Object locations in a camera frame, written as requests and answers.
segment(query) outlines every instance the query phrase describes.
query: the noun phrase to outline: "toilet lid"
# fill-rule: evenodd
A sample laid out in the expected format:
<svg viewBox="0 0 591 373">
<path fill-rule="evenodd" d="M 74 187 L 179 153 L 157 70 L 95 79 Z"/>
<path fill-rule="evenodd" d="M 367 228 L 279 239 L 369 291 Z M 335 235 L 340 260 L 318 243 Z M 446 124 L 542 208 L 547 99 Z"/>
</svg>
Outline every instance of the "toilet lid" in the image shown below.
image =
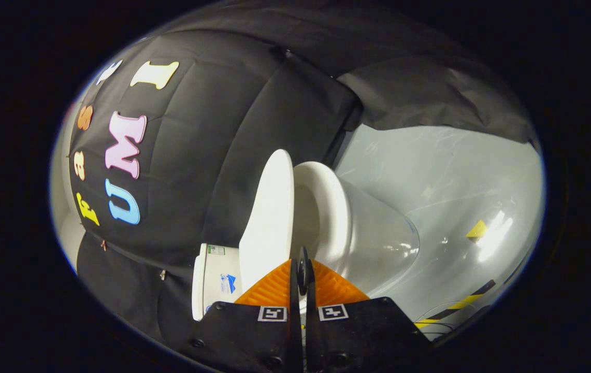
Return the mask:
<svg viewBox="0 0 591 373">
<path fill-rule="evenodd" d="M 263 170 L 252 214 L 239 243 L 242 290 L 249 290 L 288 260 L 293 234 L 293 163 L 285 150 L 274 152 Z"/>
</svg>

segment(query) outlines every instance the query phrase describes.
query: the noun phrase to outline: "orange gripper pad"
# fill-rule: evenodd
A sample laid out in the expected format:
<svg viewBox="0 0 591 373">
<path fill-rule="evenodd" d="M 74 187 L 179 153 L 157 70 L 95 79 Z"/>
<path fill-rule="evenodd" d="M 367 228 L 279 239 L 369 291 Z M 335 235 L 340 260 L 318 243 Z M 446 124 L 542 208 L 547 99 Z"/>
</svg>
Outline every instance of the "orange gripper pad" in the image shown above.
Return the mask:
<svg viewBox="0 0 591 373">
<path fill-rule="evenodd" d="M 291 260 L 270 271 L 236 300 L 239 305 L 288 307 Z"/>
<path fill-rule="evenodd" d="M 311 260 L 316 281 L 316 307 L 369 300 L 361 290 L 322 263 Z"/>
</svg>

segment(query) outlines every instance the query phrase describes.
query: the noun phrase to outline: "toilet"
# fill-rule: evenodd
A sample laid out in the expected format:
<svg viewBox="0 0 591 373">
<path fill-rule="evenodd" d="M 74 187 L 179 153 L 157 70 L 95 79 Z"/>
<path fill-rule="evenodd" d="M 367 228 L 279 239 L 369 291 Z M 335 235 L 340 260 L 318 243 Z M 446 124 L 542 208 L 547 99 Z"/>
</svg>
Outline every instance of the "toilet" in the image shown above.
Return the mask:
<svg viewBox="0 0 591 373">
<path fill-rule="evenodd" d="M 289 257 L 298 257 L 301 246 L 375 297 L 411 267 L 419 237 L 404 215 L 326 165 L 293 167 L 288 152 L 279 149 L 265 164 L 239 247 L 202 244 L 194 262 L 193 318 L 201 320 L 218 300 L 235 302 Z"/>
</svg>

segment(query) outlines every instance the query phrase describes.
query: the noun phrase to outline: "black mount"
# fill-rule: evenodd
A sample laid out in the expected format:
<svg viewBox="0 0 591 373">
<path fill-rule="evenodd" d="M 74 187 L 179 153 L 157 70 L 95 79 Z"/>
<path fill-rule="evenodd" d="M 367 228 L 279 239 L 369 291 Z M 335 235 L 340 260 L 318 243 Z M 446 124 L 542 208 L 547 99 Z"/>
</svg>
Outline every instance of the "black mount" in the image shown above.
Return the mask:
<svg viewBox="0 0 591 373">
<path fill-rule="evenodd" d="M 290 312 L 215 302 L 179 350 L 222 371 L 302 373 L 300 295 L 307 295 L 307 371 L 393 371 L 418 361 L 428 339 L 388 297 L 316 306 L 314 269 L 291 261 Z"/>
</svg>

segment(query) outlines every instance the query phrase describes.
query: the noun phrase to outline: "foam letter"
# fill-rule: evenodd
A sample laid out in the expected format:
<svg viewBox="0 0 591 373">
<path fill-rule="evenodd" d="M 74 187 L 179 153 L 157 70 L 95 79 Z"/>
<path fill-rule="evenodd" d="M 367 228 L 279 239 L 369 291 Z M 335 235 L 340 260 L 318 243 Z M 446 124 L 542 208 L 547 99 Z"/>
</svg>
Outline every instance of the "foam letter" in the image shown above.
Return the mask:
<svg viewBox="0 0 591 373">
<path fill-rule="evenodd" d="M 89 218 L 90 220 L 95 222 L 95 224 L 97 224 L 97 226 L 99 226 L 99 222 L 97 220 L 97 214 L 95 214 L 95 211 L 90 208 L 90 206 L 88 205 L 88 203 L 86 201 L 81 199 L 80 193 L 77 193 L 77 201 L 79 203 L 79 209 L 81 210 L 81 214 L 83 215 L 83 217 Z"/>
<path fill-rule="evenodd" d="M 81 179 L 82 181 L 86 179 L 86 173 L 84 172 L 84 152 L 77 151 L 75 153 L 75 174 Z"/>
<path fill-rule="evenodd" d="M 139 205 L 136 204 L 134 197 L 132 197 L 132 195 L 125 189 L 111 184 L 109 179 L 104 180 L 104 188 L 106 189 L 106 195 L 110 197 L 117 196 L 122 198 L 129 205 L 129 210 L 123 210 L 122 208 L 114 205 L 113 202 L 109 201 L 109 210 L 111 211 L 111 216 L 115 219 L 120 219 L 130 224 L 139 224 L 139 220 L 141 220 L 141 216 L 139 214 Z"/>
<path fill-rule="evenodd" d="M 106 80 L 106 78 L 110 77 L 111 74 L 113 74 L 116 69 L 118 68 L 118 66 L 120 66 L 120 64 L 123 61 L 120 60 L 118 62 L 116 62 L 115 64 L 111 64 L 111 66 L 109 66 L 108 68 L 106 68 L 106 70 L 99 76 L 97 83 L 95 83 L 95 85 L 98 85 L 101 81 Z"/>
<path fill-rule="evenodd" d="M 113 112 L 111 121 L 109 121 L 109 132 L 116 138 L 118 144 L 106 149 L 104 153 L 104 163 L 106 168 L 117 167 L 128 172 L 134 179 L 139 178 L 139 161 L 132 159 L 126 161 L 123 158 L 139 154 L 139 148 L 134 146 L 128 137 L 131 137 L 137 144 L 143 140 L 143 133 L 146 131 L 146 116 L 138 118 L 126 118 Z"/>
<path fill-rule="evenodd" d="M 80 130 L 86 131 L 90 127 L 90 119 L 92 117 L 92 106 L 83 106 L 77 118 L 77 127 Z"/>
<path fill-rule="evenodd" d="M 134 73 L 134 78 L 129 86 L 134 87 L 136 83 L 152 83 L 156 89 L 160 90 L 167 85 L 178 65 L 179 62 L 172 62 L 168 65 L 151 65 L 148 61 Z"/>
</svg>

